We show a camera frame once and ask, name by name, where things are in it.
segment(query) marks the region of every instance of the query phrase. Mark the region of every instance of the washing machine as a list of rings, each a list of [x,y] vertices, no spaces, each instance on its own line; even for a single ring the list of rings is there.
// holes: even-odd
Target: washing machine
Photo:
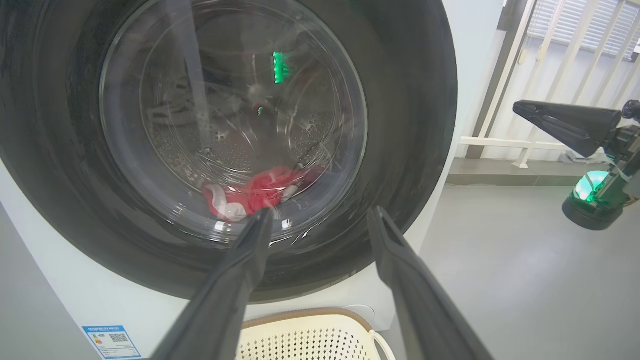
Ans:
[[[126,332],[134,350],[96,347],[106,359],[150,357],[263,206],[276,220],[246,318],[345,307],[388,329],[366,211],[420,249],[501,10],[4,3],[0,200],[76,324]]]

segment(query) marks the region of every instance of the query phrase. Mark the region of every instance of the window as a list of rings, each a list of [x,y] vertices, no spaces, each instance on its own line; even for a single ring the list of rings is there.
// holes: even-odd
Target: window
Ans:
[[[578,26],[578,21],[582,17],[584,8],[589,0],[566,0],[560,21],[558,22],[553,41],[569,44]],[[533,18],[529,24],[529,35],[532,37],[544,38],[551,24],[551,19],[557,8],[559,0],[538,0],[534,9]],[[607,26],[612,21],[613,13],[618,5],[618,0],[598,0],[598,8],[589,24],[587,34],[582,41],[582,48],[595,50],[600,45],[602,36],[607,30]],[[629,32],[632,31],[633,23],[638,16],[638,5],[629,3],[623,5],[622,12],[607,40],[604,48],[605,54],[618,55],[620,48]],[[640,31],[636,30],[634,37],[625,51],[624,59],[631,60],[634,48],[640,39]]]

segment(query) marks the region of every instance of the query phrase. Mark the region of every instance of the white laundry basket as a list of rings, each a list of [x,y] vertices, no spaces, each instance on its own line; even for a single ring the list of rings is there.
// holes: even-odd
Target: white laundry basket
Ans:
[[[387,342],[362,317],[344,309],[292,311],[245,322],[236,360],[380,360]]]

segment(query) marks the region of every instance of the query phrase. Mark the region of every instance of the gray floor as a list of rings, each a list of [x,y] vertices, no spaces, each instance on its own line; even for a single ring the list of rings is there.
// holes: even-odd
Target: gray floor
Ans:
[[[420,256],[496,359],[640,357],[640,206],[587,231],[561,212],[569,191],[445,188]]]

